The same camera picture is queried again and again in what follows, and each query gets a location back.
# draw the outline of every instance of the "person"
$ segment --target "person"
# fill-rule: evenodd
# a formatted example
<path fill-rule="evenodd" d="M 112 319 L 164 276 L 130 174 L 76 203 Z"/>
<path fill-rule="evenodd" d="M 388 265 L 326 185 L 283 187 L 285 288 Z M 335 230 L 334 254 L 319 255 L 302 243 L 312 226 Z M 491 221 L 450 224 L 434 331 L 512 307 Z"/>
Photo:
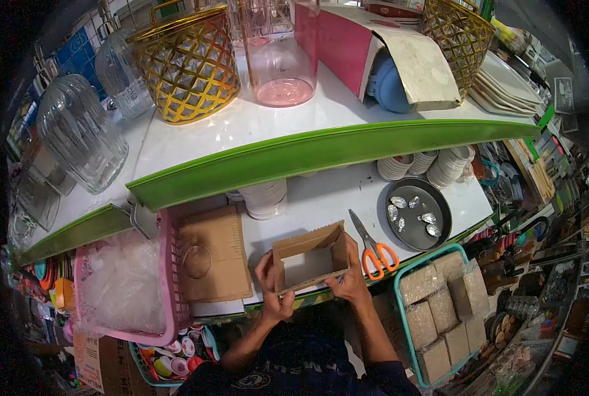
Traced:
<path fill-rule="evenodd" d="M 263 309 L 250 330 L 220 359 L 202 363 L 175 393 L 184 395 L 420 395 L 408 380 L 372 303 L 361 272 L 358 245 L 348 237 L 350 270 L 326 284 L 349 302 L 361 333 L 366 374 L 358 379 L 340 328 L 328 316 L 283 322 L 295 293 L 274 292 L 272 250 L 255 269 Z"/>

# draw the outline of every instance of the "pink glass bottle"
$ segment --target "pink glass bottle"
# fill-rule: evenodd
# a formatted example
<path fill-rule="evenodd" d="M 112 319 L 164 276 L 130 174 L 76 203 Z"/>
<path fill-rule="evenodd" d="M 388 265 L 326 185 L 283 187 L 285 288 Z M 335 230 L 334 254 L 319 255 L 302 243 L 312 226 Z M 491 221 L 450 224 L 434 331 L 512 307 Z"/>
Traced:
<path fill-rule="evenodd" d="M 248 75 L 269 107 L 306 102 L 317 89 L 319 0 L 239 0 Z"/>

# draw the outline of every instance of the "teal plastic tray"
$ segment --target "teal plastic tray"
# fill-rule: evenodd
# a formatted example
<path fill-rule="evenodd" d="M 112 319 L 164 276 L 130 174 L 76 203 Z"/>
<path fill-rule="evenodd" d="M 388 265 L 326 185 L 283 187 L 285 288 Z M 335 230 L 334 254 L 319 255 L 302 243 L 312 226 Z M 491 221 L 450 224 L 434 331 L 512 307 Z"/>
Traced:
<path fill-rule="evenodd" d="M 220 360 L 220 354 L 217 350 L 217 344 L 215 343 L 215 338 L 213 337 L 213 334 L 211 333 L 211 330 L 209 330 L 208 327 L 204 327 L 204 334 L 206 335 L 206 337 L 209 339 L 209 342 L 211 343 L 211 345 L 213 345 L 213 357 L 215 358 L 215 360 Z M 167 386 L 167 387 L 171 387 L 171 386 L 180 386 L 184 383 L 185 380 L 183 379 L 161 379 L 161 380 L 156 380 L 156 378 L 154 378 L 154 376 L 151 375 L 151 373 L 149 372 L 149 366 L 145 363 L 145 360 L 143 359 L 142 355 L 140 354 L 139 351 L 139 347 L 134 344 L 133 342 L 129 343 L 130 345 L 130 353 L 132 354 L 132 359 L 134 360 L 134 363 L 136 363 L 136 367 L 138 367 L 138 371 L 140 372 L 140 376 L 142 376 L 142 379 L 145 380 L 145 382 L 147 384 L 150 384 L 151 386 Z"/>
<path fill-rule="evenodd" d="M 471 357 L 473 357 L 473 355 L 475 353 L 477 353 L 477 351 L 473 351 L 472 353 L 470 353 L 466 358 L 464 358 L 455 367 L 453 367 L 453 369 L 451 371 L 449 371 L 449 373 L 447 375 L 442 376 L 442 378 L 438 379 L 438 381 L 436 381 L 434 383 L 426 383 L 424 381 L 424 379 L 422 378 L 422 373 L 420 372 L 420 366 L 417 363 L 416 350 L 413 347 L 413 340 L 411 339 L 411 333 L 409 332 L 409 325 L 407 324 L 407 316 L 405 314 L 405 305 L 402 301 L 402 296 L 400 294 L 400 290 L 398 287 L 400 285 L 400 279 L 404 275 L 408 274 L 411 270 L 418 269 L 420 267 L 427 265 L 430 260 L 433 260 L 433 258 L 442 256 L 445 254 L 449 254 L 449 253 L 454 253 L 455 251 L 459 251 L 460 253 L 462 253 L 462 258 L 464 259 L 464 263 L 468 262 L 468 258 L 466 257 L 466 253 L 464 252 L 464 248 L 462 248 L 462 246 L 460 246 L 457 243 L 451 243 L 450 245 L 440 248 L 440 249 L 434 251 L 433 253 L 427 254 L 425 257 L 421 258 L 420 260 L 418 260 L 414 263 L 411 263 L 410 265 L 407 265 L 406 267 L 402 267 L 401 269 L 398 270 L 398 273 L 396 274 L 396 276 L 394 278 L 394 292 L 396 294 L 397 309 L 398 309 L 398 312 L 400 313 L 400 318 L 402 319 L 402 326 L 404 327 L 405 336 L 407 337 L 407 345 L 409 347 L 409 351 L 411 352 L 411 364 L 413 365 L 414 372 L 416 373 L 417 383 L 420 386 L 422 386 L 423 388 L 430 388 L 430 387 L 438 386 L 439 384 L 441 384 L 444 379 L 446 379 L 450 375 L 455 374 L 460 368 L 462 368 L 462 366 L 464 366 L 466 364 L 468 359 L 471 359 Z"/>

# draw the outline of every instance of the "scissors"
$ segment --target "scissors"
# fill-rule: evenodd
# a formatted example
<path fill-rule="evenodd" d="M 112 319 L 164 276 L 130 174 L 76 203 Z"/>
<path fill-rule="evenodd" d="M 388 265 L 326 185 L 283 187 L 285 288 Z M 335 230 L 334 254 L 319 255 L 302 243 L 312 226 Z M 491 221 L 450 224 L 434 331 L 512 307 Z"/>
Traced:
<path fill-rule="evenodd" d="M 398 260 L 398 256 L 396 256 L 394 251 L 391 250 L 389 248 L 389 246 L 385 245 L 384 243 L 375 242 L 372 239 L 372 237 L 370 237 L 369 234 L 367 233 L 367 231 L 365 230 L 365 226 L 363 226 L 363 223 L 361 222 L 361 220 L 358 218 L 358 216 L 356 216 L 356 213 L 354 213 L 354 210 L 350 209 L 349 212 L 350 212 L 350 217 L 352 218 L 352 222 L 354 223 L 354 226 L 356 227 L 356 231 L 358 231 L 359 234 L 361 235 L 361 238 L 363 238 L 363 244 L 365 245 L 365 250 L 363 250 L 362 262 L 363 262 L 363 268 L 365 269 L 367 276 L 369 276 L 369 279 L 372 281 L 376 281 L 376 280 L 382 279 L 385 276 L 385 274 L 383 273 L 383 267 L 381 265 L 381 262 L 385 265 L 385 267 L 387 268 L 387 270 L 389 272 L 396 271 L 398 269 L 398 267 L 400 266 L 400 260 Z M 389 265 L 389 263 L 387 263 L 387 258 L 385 257 L 385 255 L 383 255 L 383 249 L 385 249 L 389 253 L 389 255 L 394 259 L 394 262 L 392 263 L 392 265 Z M 367 268 L 367 263 L 365 263 L 365 259 L 368 257 L 371 260 L 371 262 L 374 264 L 374 266 L 378 269 L 377 276 L 372 275 L 369 272 L 369 269 Z"/>

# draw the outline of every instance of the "dark t-shirt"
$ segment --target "dark t-shirt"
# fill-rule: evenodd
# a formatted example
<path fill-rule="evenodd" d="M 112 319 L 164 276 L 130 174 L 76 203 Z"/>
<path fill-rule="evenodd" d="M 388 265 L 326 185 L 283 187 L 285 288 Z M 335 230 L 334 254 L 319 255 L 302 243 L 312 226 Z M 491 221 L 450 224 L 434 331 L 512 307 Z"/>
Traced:
<path fill-rule="evenodd" d="M 252 369 L 237 375 L 205 362 L 176 395 L 420 395 L 400 362 L 366 371 L 357 378 L 341 338 L 282 322 L 266 337 Z"/>

